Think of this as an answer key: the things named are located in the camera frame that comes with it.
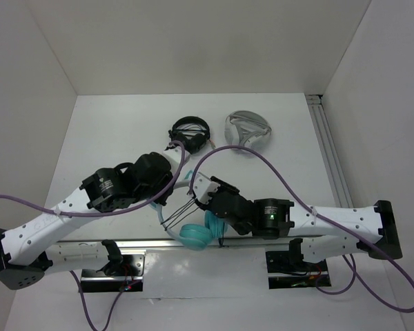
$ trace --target headphones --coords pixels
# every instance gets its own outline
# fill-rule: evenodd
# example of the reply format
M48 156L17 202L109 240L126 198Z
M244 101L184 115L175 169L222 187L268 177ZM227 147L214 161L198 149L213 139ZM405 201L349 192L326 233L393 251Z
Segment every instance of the headphones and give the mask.
M227 116L224 135L229 145L258 149L270 139L271 127L262 116L238 110Z
M184 148L191 154L199 152L210 139L208 124L199 117L187 116L173 124L168 131L171 140L183 143Z
M189 186L190 180L177 182L174 189ZM179 234L173 232L172 229L166 228L163 218L163 206L151 203L150 206L156 210L159 223L162 224L167 234L174 240L182 243L189 250L204 250L213 239L223 238L227 232L228 224L222 219L216 217L212 212L206 211L204 214L204 226L199 224L184 224Z

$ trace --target gray headphones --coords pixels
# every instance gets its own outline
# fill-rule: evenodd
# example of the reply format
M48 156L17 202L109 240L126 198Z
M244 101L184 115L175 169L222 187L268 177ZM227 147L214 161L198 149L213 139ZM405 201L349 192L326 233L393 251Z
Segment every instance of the gray headphones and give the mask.
M271 127L262 116L238 110L227 116L224 135L229 145L258 149L270 139Z

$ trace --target black headphones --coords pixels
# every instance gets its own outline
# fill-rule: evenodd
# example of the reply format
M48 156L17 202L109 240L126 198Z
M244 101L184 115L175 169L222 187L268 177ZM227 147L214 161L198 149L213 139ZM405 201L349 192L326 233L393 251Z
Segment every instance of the black headphones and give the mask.
M173 124L172 130L168 131L168 136L171 140L182 142L184 148L194 154L199 152L210 139L210 128L203 119L187 116Z

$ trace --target white floor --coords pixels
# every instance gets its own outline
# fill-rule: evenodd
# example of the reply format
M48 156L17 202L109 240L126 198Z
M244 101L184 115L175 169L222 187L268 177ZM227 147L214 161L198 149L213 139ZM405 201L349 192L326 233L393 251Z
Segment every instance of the white floor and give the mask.
M235 110L253 110L270 122L273 140L264 155L305 202L335 205L302 94L79 97L46 205L52 206L68 196L98 168L135 162L143 153L163 150L168 142L167 131L180 117L196 115L205 119L211 125L215 143L224 145L224 120ZM189 171L199 158L193 157L184 171ZM216 154L202 171L236 185L248 199L290 198L256 158L226 151ZM172 196L169 212L186 199L185 192ZM201 223L202 215L195 213L188 221ZM150 208L95 221L68 237L141 238L166 238ZM219 257L215 256L217 252L206 251L197 253L201 254L197 259L191 252L184 252L154 255L157 262L151 263L146 272L156 276L159 265L161 276L146 274L145 292L122 296L109 330L180 330L183 324L197 330L404 330L400 315L376 302L358 283L339 297L325 296L316 289L268 290L261 249L230 252L233 263L225 261L228 253ZM209 261L217 266L211 273L205 268ZM328 262L335 288L348 283L350 274L342 259ZM358 264L366 280L393 302L382 262L362 255ZM115 294L86 296L90 314L101 328ZM6 330L89 330L72 277L68 273L54 274L18 291Z

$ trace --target teal headphones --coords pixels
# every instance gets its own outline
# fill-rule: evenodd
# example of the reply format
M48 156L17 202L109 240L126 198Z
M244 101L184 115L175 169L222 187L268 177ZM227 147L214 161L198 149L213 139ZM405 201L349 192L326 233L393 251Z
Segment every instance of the teal headphones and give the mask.
M174 189L187 187L189 183L189 180L180 181L175 184ZM150 206L156 210L159 223L164 226L162 205L151 203ZM172 229L165 229L172 239L182 243L189 250L204 250L213 239L223 237L224 233L227 232L228 224L216 217L212 212L206 211L204 215L204 226L199 224L185 224L181 227L179 234L173 232Z

